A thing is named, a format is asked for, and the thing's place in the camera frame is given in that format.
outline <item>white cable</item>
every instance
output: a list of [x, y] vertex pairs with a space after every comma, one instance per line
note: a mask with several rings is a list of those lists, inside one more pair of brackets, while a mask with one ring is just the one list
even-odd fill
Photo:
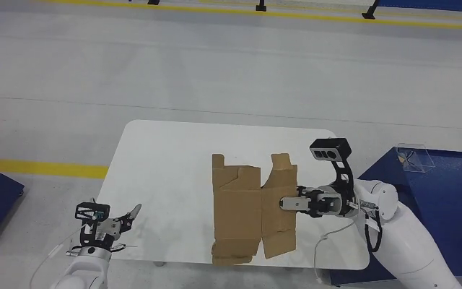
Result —
[[357, 192], [356, 192], [354, 189], [353, 189], [353, 192], [354, 192], [354, 197], [356, 198], [357, 206], [358, 206], [358, 213], [354, 216], [354, 220], [353, 220], [350, 224], [344, 226], [343, 228], [340, 228], [340, 229], [338, 229], [338, 230], [333, 230], [333, 231], [331, 231], [331, 232], [328, 232], [328, 233], [325, 233], [325, 234], [321, 235], [321, 237], [319, 238], [319, 241], [316, 243], [316, 246], [315, 246], [315, 256], [314, 256], [314, 262], [313, 262], [313, 268], [314, 268], [314, 270], [315, 270], [316, 280], [318, 281], [319, 284], [323, 284], [323, 281], [322, 281], [322, 279], [318, 276], [318, 272], [316, 271], [316, 249], [318, 248], [318, 245], [319, 245], [322, 241], [327, 240], [327, 236], [329, 236], [329, 235], [331, 235], [331, 234], [335, 234], [335, 233], [341, 232], [341, 231], [343, 231], [343, 230], [345, 230], [345, 229], [347, 229], [347, 228], [353, 226], [353, 224], [355, 224], [356, 221], [358, 220], [358, 218], [359, 218], [359, 213], [361, 212], [361, 201], [359, 200], [358, 194], [357, 194]]
[[76, 230], [74, 231], [71, 235], [67, 236], [67, 238], [65, 238], [62, 242], [60, 242], [56, 247], [54, 247], [53, 250], [50, 251], [50, 253], [48, 253], [48, 255], [46, 256], [46, 258], [40, 263], [40, 265], [38, 265], [37, 269], [35, 269], [34, 271], [34, 274], [32, 274], [32, 277], [30, 278], [29, 280], [29, 289], [32, 289], [32, 281], [34, 280], [34, 277], [35, 277], [35, 274], [37, 274], [38, 270], [42, 267], [43, 263], [45, 263], [46, 260], [48, 260], [48, 258], [53, 258], [56, 253], [63, 247], [63, 243], [67, 241], [67, 239], [71, 238], [72, 235], [74, 235], [75, 233], [79, 232], [84, 226], [86, 226], [87, 224], [83, 225], [82, 227], [79, 228], [79, 230]]

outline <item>cardboard box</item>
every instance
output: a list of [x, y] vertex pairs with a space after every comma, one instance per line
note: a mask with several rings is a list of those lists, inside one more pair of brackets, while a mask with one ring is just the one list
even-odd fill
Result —
[[223, 155], [212, 155], [213, 264], [251, 262], [262, 238], [267, 259], [295, 250], [295, 212], [281, 210], [279, 200], [297, 196], [297, 166], [288, 154], [271, 159], [273, 169], [261, 187], [260, 168], [226, 166]]

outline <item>blue base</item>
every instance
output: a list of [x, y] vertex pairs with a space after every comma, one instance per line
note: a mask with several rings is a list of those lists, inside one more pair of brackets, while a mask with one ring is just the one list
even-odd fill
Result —
[[0, 173], [0, 222], [8, 215], [13, 204], [22, 195], [24, 186]]
[[462, 0], [382, 0], [379, 6], [462, 11]]
[[[462, 152], [428, 153], [436, 167], [427, 173], [404, 172], [392, 148], [359, 178], [393, 184], [399, 200], [432, 234], [453, 274], [462, 276], [462, 230], [458, 229], [462, 223], [462, 214], [458, 213], [462, 207]], [[392, 279], [395, 277], [373, 255], [364, 270], [331, 270], [333, 285]]]

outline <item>clear acrylic box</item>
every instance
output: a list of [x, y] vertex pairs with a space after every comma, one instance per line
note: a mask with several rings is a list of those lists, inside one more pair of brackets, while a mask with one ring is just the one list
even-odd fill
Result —
[[404, 171], [426, 173], [435, 167], [423, 144], [398, 144], [396, 153]]

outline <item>yellow floor line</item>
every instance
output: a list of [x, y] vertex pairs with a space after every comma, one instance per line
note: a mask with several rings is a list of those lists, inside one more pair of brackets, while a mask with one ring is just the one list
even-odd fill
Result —
[[[202, 4], [221, 4], [221, 5], [252, 6], [252, 7], [256, 5], [255, 3], [237, 2], [237, 1], [198, 0], [198, 2]], [[323, 11], [323, 12], [355, 13], [355, 14], [361, 14], [367, 11], [367, 7], [365, 7], [363, 10], [346, 9], [346, 8], [345, 9], [344, 8], [329, 8], [329, 7], [310, 7], [310, 6], [298, 6], [298, 5], [285, 5], [285, 4], [267, 4], [267, 7], [283, 8], [283, 9], [313, 10], [313, 11]], [[455, 15], [417, 14], [417, 13], [380, 12], [380, 11], [376, 11], [374, 15], [462, 20], [462, 15], [455, 16]]]
[[136, 9], [157, 9], [168, 11], [182, 11], [182, 12], [199, 12], [199, 13], [221, 13], [221, 14], [241, 14], [241, 15], [258, 15], [262, 17], [284, 17], [292, 19], [305, 19], [305, 20], [324, 20], [333, 22], [350, 22], [350, 23], [365, 23], [373, 25], [397, 25], [397, 26], [414, 26], [426, 28], [447, 28], [447, 29], [462, 29], [462, 24], [453, 23], [438, 23], [438, 22], [416, 22], [416, 21], [400, 21], [400, 20], [366, 20], [358, 17], [341, 17], [341, 16], [328, 16], [317, 14], [300, 14], [289, 12], [258, 12], [247, 11], [242, 9], [223, 9], [223, 8], [209, 8], [209, 7], [180, 7], [180, 6], [164, 6], [164, 5], [148, 5], [148, 4], [135, 4], [128, 2], [106, 2], [106, 1], [93, 1], [93, 0], [38, 0], [41, 2], [60, 3], [60, 4], [76, 4], [76, 5], [92, 5], [103, 7], [125, 7]]
[[0, 160], [0, 173], [30, 173], [36, 175], [73, 176], [76, 178], [106, 177], [108, 167], [77, 163], [47, 163], [29, 160]]

